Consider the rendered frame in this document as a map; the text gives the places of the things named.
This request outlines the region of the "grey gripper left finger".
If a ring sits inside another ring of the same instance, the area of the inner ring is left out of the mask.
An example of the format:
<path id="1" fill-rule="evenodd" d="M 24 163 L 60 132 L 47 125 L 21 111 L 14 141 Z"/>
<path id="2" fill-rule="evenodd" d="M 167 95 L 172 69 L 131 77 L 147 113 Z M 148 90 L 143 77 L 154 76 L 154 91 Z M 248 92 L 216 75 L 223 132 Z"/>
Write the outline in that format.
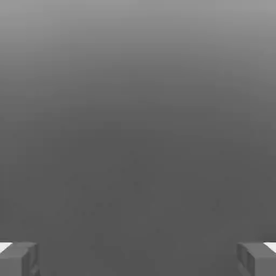
<path id="1" fill-rule="evenodd" d="M 0 276 L 40 276 L 39 244 L 0 242 Z"/>

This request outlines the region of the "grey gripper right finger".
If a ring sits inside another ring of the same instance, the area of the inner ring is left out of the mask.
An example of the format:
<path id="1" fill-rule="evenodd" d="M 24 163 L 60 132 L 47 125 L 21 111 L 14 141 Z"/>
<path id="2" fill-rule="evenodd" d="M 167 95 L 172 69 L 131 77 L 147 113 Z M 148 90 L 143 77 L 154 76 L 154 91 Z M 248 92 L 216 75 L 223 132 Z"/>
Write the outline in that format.
<path id="1" fill-rule="evenodd" d="M 276 242 L 238 243 L 240 276 L 276 276 Z"/>

